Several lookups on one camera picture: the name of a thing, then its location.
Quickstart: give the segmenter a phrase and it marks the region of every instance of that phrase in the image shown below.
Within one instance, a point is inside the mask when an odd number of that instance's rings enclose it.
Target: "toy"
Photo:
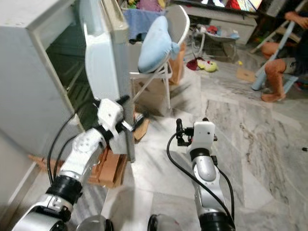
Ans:
[[[214,72],[218,70],[217,63],[213,61],[203,61],[198,59],[197,62],[198,62],[198,67],[200,67],[200,69],[204,69],[207,72]]]

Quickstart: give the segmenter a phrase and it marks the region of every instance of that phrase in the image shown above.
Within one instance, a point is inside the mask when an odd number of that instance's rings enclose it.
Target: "marble floor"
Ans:
[[[263,61],[245,49],[238,55],[252,71]],[[109,190],[103,204],[102,215],[113,221],[115,231],[146,230],[152,213],[174,217],[183,231],[200,230],[193,185],[171,164],[166,146],[177,118],[189,127],[205,116],[216,125],[213,153],[233,186],[237,230],[308,230],[308,154],[301,150],[308,145],[308,94],[293,87],[285,100],[265,103],[251,83],[236,78],[237,64],[218,66],[214,73],[185,68],[180,84],[170,86],[171,110],[160,80],[142,93],[138,108],[151,113],[149,128],[136,144],[136,161],[128,163],[123,186]],[[191,169],[184,147],[173,142],[170,152]],[[229,188],[224,179],[220,183],[231,209]],[[98,213],[91,197],[83,203],[84,217]]]

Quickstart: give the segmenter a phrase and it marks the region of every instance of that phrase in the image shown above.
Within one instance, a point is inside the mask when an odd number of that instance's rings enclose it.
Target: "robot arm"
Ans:
[[[123,104],[128,97],[113,102],[104,99],[98,110],[99,126],[79,134],[74,140],[72,151],[59,175],[38,201],[17,222],[13,231],[66,231],[73,205],[82,195],[82,185],[87,182],[91,168],[97,163],[99,154],[113,138],[123,130],[133,131],[142,123],[139,118],[131,126],[123,120]]]

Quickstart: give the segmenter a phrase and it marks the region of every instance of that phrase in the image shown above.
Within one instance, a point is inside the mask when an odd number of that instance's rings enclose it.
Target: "black cable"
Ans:
[[[176,135],[179,135],[181,133],[184,133],[183,131],[178,131],[176,133],[174,133],[171,138],[169,139],[168,141],[168,144],[167,144],[167,156],[168,158],[170,159],[170,161],[179,169],[181,170],[183,173],[185,173],[188,177],[190,177],[193,181],[195,181],[196,183],[198,183],[202,188],[204,188],[211,196],[214,197],[215,200],[217,200],[217,202],[223,207],[223,209],[226,211],[227,213],[227,216],[229,218],[229,220],[231,221],[231,225],[235,228],[235,224],[234,224],[234,221],[233,221],[233,218],[232,216],[230,215],[230,212],[228,211],[228,208],[225,206],[225,204],[208,188],[206,187],[204,184],[202,184],[195,176],[193,176],[192,174],[190,174],[187,170],[185,170],[183,167],[181,167],[177,162],[175,162],[171,155],[170,155],[170,151],[169,151],[169,148],[170,148],[170,144],[171,144],[171,141],[173,140],[173,138],[176,136]]]
[[[72,139],[74,139],[76,136],[77,136],[77,135],[75,135],[75,136],[73,136],[73,137],[69,138],[69,139],[65,142],[65,144],[62,146],[62,149],[61,149],[61,151],[60,151],[60,152],[59,152],[59,154],[58,154],[58,157],[57,157],[56,163],[54,164],[54,169],[53,169],[53,179],[55,179],[55,178],[56,178],[56,176],[57,176],[57,168],[58,168],[59,161],[60,161],[60,158],[61,158],[61,156],[62,156],[62,153],[63,153],[63,151],[64,151],[65,147],[66,147],[66,146],[67,146],[67,144],[68,144],[68,143],[69,143]]]
[[[63,131],[64,127],[66,126],[66,124],[75,116],[75,114],[78,114],[78,112],[87,104],[92,104],[94,103],[93,100],[86,100],[84,101],[83,103],[81,103],[81,105],[77,108],[77,110],[62,124],[62,126],[60,127],[57,135],[55,136],[52,144],[51,144],[51,147],[49,149],[49,152],[48,152],[48,156],[47,156],[47,172],[48,172],[48,177],[49,177],[49,182],[50,184],[53,183],[53,179],[52,179],[52,173],[51,173],[51,164],[50,164],[50,160],[51,160],[51,154],[52,154],[52,151],[53,151],[53,148],[54,148],[54,145],[56,144],[61,132]]]
[[[218,168],[218,170],[221,173],[221,175],[226,179],[226,181],[228,183],[228,186],[229,186],[230,195],[231,195],[231,216],[232,216],[232,219],[234,221],[234,195],[233,195],[233,188],[232,188],[231,182],[230,182],[229,178],[227,177],[227,175],[223,171],[221,171],[219,168]]]

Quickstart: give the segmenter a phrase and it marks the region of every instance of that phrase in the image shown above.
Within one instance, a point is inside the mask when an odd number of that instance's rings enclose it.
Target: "wall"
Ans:
[[[20,187],[33,162],[27,153],[0,130],[0,221],[8,209],[8,201]]]

